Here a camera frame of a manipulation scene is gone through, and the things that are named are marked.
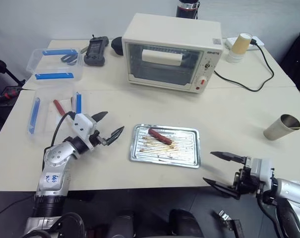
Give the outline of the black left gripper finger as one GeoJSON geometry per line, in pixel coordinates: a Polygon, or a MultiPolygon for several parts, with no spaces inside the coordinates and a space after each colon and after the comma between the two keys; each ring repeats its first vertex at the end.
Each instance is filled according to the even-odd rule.
{"type": "Polygon", "coordinates": [[[97,114],[94,114],[91,118],[92,118],[95,122],[99,122],[99,121],[102,120],[107,114],[108,114],[108,112],[99,112],[99,113],[97,113],[97,114]]]}
{"type": "Polygon", "coordinates": [[[106,144],[111,145],[114,141],[116,141],[119,136],[121,135],[122,131],[124,130],[124,126],[116,129],[114,132],[111,133],[111,136],[106,139],[106,144]]]}

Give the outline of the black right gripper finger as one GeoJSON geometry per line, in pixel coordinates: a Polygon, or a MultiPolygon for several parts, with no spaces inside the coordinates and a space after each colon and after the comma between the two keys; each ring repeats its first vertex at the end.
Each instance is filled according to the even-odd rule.
{"type": "Polygon", "coordinates": [[[245,164],[245,157],[243,156],[235,155],[229,152],[220,152],[220,151],[213,151],[210,152],[210,154],[226,161],[234,161],[236,163],[245,164]]]}
{"type": "Polygon", "coordinates": [[[203,178],[203,180],[222,194],[232,197],[236,200],[240,199],[240,193],[233,185],[225,185],[223,183],[208,178],[203,178]]]}

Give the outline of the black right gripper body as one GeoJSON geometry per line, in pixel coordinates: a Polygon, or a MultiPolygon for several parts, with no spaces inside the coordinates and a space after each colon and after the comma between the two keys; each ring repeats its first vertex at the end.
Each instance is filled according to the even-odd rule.
{"type": "Polygon", "coordinates": [[[236,196],[255,193],[260,185],[259,178],[251,174],[251,157],[242,157],[243,167],[235,173],[233,188],[236,196]]]}

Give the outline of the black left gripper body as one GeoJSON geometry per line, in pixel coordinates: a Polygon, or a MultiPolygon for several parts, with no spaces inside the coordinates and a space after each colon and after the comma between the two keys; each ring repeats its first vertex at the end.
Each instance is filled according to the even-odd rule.
{"type": "Polygon", "coordinates": [[[99,136],[100,132],[95,130],[92,135],[89,136],[89,142],[92,144],[93,147],[96,147],[99,144],[103,146],[109,146],[109,141],[105,138],[99,136]]]}

